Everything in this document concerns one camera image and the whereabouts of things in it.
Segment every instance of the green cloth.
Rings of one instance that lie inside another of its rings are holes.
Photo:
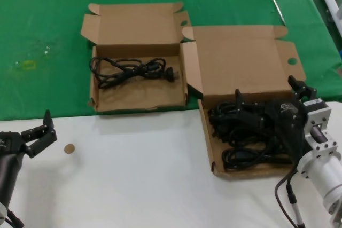
[[[272,0],[1,0],[0,120],[42,117],[47,108],[54,117],[96,114],[87,106],[91,49],[80,35],[88,4],[177,1],[194,26],[281,24]],[[341,100],[340,57],[314,2],[277,2],[307,83]],[[197,108],[195,97],[188,108]]]

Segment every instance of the white object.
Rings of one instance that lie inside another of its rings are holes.
[[[333,105],[328,130],[338,139],[342,104]],[[23,131],[41,122],[0,128]],[[10,209],[26,228],[289,227],[274,197],[280,177],[228,181],[211,173],[198,111],[54,123],[58,140],[24,157],[13,192]],[[74,153],[64,153],[67,144]],[[292,185],[306,226],[327,227],[330,215],[311,182],[296,175]],[[292,216],[285,188],[279,193]]]
[[[7,209],[3,204],[0,203],[0,225],[4,223],[6,216],[7,216]]]
[[[338,5],[335,0],[324,0],[327,4],[327,7],[331,13],[333,21],[336,24],[338,31],[342,37],[342,5],[338,8]]]
[[[326,156],[312,162],[308,177],[323,199],[324,207],[330,207],[342,196],[342,165],[336,156]]]
[[[299,211],[299,208],[298,208],[298,203],[291,204],[291,206],[292,206],[292,209],[293,209],[293,212],[294,212],[294,215],[295,215],[295,220],[296,220],[295,223],[297,225],[303,224],[303,220],[301,219],[300,211]]]

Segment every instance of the black wire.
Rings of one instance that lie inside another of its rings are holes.
[[[293,172],[293,174],[291,175],[291,177],[289,179],[287,179],[287,185],[290,185],[291,184],[291,179],[292,177],[298,173],[298,170],[295,170],[295,172]]]
[[[14,228],[23,228],[23,227],[25,227],[23,222],[19,218],[17,218],[15,216],[15,214],[11,210],[9,210],[9,209],[7,210],[7,216],[10,219],[12,227],[14,227]]]
[[[13,223],[8,219],[5,218],[6,223],[8,223],[11,227],[15,228],[15,226],[13,225]]]
[[[121,71],[112,74],[101,73],[100,67],[102,62],[107,62]],[[169,67],[165,69],[165,66],[166,61],[163,58],[154,58],[143,63],[139,59],[114,60],[110,58],[94,57],[90,60],[89,64],[91,72],[99,82],[98,88],[100,89],[115,87],[135,76],[141,76],[149,80],[165,78],[166,80],[173,82],[173,68]]]
[[[287,220],[290,221],[290,223],[292,224],[292,226],[293,226],[294,228],[298,228],[298,227],[297,227],[297,225],[294,223],[294,221],[290,218],[290,216],[287,214],[285,208],[283,207],[283,204],[281,203],[280,198],[279,198],[279,195],[278,195],[278,189],[279,189],[279,187],[280,187],[286,180],[288,180],[288,179],[291,180],[292,176],[296,173],[297,165],[298,165],[298,163],[296,163],[296,164],[293,166],[293,168],[290,170],[290,172],[287,173],[287,175],[284,176],[283,179],[281,179],[281,180],[279,181],[279,183],[276,185],[276,187],[274,188],[274,195],[275,195],[275,197],[276,197],[276,200],[277,200],[277,202],[278,202],[278,204],[279,204],[279,206],[280,206],[282,212],[283,212],[284,215],[286,216]]]
[[[273,123],[264,114],[265,105],[244,105],[243,110],[263,118],[265,127],[253,127],[241,119],[237,107],[232,102],[222,102],[209,110],[209,121],[213,126],[213,136],[228,142],[231,148],[222,152],[221,158],[226,169],[246,169],[259,163],[291,164],[282,144],[276,138]],[[264,143],[263,149],[247,147]]]

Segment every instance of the cable bundle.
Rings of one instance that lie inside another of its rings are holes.
[[[101,62],[108,62],[113,67],[121,70],[121,72],[113,74],[100,73]],[[94,57],[90,61],[90,70],[97,79],[98,88],[107,89],[122,84],[124,81],[141,76],[149,80],[156,80],[159,78],[166,79],[169,82],[174,82],[178,75],[174,73],[172,67],[165,69],[166,61],[163,58],[154,58],[148,62],[143,63],[139,59],[110,59],[102,57]]]
[[[244,105],[244,110],[263,118],[263,128],[255,128],[238,116],[234,103],[222,102],[208,112],[214,128],[213,136],[231,148],[222,152],[226,169],[245,169],[258,163],[291,164],[280,141],[276,138],[272,121],[264,114],[265,105]]]

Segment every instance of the screwdriver shaft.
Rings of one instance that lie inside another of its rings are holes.
[[[278,6],[276,0],[273,0],[273,3],[275,4],[275,6],[276,6],[276,8],[277,8],[277,10],[278,10],[278,13],[279,13],[279,15],[280,15],[280,18],[281,18],[281,20],[283,21],[283,24],[286,26],[285,20],[284,20],[284,17],[283,17],[283,14],[282,14],[282,12],[280,11],[280,8],[279,8],[279,6]]]

